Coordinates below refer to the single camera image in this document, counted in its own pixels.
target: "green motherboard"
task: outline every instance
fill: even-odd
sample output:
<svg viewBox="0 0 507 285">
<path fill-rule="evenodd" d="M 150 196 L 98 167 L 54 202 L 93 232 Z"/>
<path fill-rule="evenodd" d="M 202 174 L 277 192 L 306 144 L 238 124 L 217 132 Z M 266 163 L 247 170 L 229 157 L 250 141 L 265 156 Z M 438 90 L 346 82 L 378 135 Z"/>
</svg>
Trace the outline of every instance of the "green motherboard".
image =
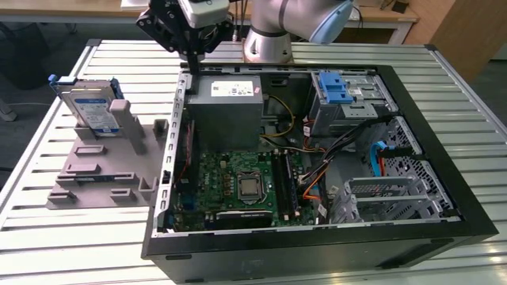
<svg viewBox="0 0 507 285">
<path fill-rule="evenodd" d="M 198 191 L 193 197 L 194 211 L 178 219 L 183 231 L 207 230 L 203 213 L 221 211 L 271 211 L 273 227 L 314 223 L 311 205 L 299 207 L 299 216 L 290 220 L 279 217 L 278 195 L 270 152 L 202 153 Z M 303 173 L 302 157 L 289 153 L 294 177 Z"/>
</svg>

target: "yellow wire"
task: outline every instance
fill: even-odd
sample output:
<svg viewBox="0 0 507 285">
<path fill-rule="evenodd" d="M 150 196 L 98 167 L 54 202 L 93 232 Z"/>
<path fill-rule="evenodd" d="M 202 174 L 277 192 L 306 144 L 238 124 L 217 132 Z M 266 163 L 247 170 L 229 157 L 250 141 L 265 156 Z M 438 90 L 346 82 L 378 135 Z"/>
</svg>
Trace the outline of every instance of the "yellow wire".
<svg viewBox="0 0 507 285">
<path fill-rule="evenodd" d="M 274 95 L 270 95 L 270 98 L 274 98 L 274 99 L 275 99 L 275 100 L 283 105 L 283 107 L 287 109 L 289 113 L 291 114 L 291 126 L 289 127 L 287 131 L 281 132 L 281 133 L 278 133 L 278 134 L 261 135 L 263 138 L 277 138 L 277 137 L 283 136 L 285 134 L 287 134 L 287 133 L 293 130 L 293 128 L 294 128 L 294 124 L 295 124 L 293 111 L 291 111 L 291 109 L 289 108 L 287 104 L 281 100 L 281 98 L 278 98 L 278 97 L 274 96 Z"/>
</svg>

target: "white desk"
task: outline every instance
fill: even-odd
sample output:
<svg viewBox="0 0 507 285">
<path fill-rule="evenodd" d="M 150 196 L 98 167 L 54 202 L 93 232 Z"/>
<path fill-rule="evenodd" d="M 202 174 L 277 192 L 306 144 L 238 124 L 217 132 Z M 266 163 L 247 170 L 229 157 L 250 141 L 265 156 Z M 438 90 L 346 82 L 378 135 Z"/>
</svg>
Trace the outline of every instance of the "white desk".
<svg viewBox="0 0 507 285">
<path fill-rule="evenodd" d="M 225 43 L 207 61 L 241 62 L 242 47 Z M 435 52 L 422 46 L 294 45 L 298 63 L 393 65 L 501 234 L 441 254 L 413 268 L 311 275 L 242 284 L 506 284 L 506 128 Z M 181 59 L 149 41 L 103 41 L 86 47 L 71 72 L 119 79 L 142 122 L 170 118 Z M 61 100 L 53 104 L 0 192 L 0 278 L 7 284 L 170 284 L 141 259 L 147 207 L 45 208 L 77 134 Z"/>
</svg>

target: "ram slot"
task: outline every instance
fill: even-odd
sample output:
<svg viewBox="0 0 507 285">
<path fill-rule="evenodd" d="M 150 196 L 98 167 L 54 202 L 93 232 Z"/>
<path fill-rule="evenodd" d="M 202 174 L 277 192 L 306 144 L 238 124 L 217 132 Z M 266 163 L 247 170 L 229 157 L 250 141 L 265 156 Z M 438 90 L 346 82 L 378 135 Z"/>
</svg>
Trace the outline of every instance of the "ram slot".
<svg viewBox="0 0 507 285">
<path fill-rule="evenodd" d="M 293 162 L 291 162 L 291 157 L 285 154 L 285 160 L 286 160 L 286 173 L 285 173 L 285 179 L 286 179 L 286 187 L 289 191 L 289 198 L 290 198 L 290 210 L 291 210 L 291 216 L 293 217 L 299 217 L 299 205 L 298 205 L 298 186 L 295 184 L 295 179 L 294 179 L 294 169 L 293 169 Z"/>
<path fill-rule="evenodd" d="M 281 220 L 287 221 L 290 218 L 290 197 L 287 191 L 289 187 L 286 185 L 286 159 L 283 154 L 273 153 L 271 167 L 275 183 L 278 215 Z"/>
</svg>

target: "motherboard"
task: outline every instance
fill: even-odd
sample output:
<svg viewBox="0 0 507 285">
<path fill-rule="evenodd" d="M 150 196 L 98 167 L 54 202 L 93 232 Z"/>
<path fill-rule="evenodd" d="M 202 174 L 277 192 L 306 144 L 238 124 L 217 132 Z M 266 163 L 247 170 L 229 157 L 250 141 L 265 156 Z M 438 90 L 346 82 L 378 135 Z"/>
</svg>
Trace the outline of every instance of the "motherboard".
<svg viewBox="0 0 507 285">
<path fill-rule="evenodd" d="M 310 203 L 298 200 L 298 152 L 202 153 L 198 191 L 181 195 L 175 215 L 183 231 L 314 224 Z"/>
</svg>

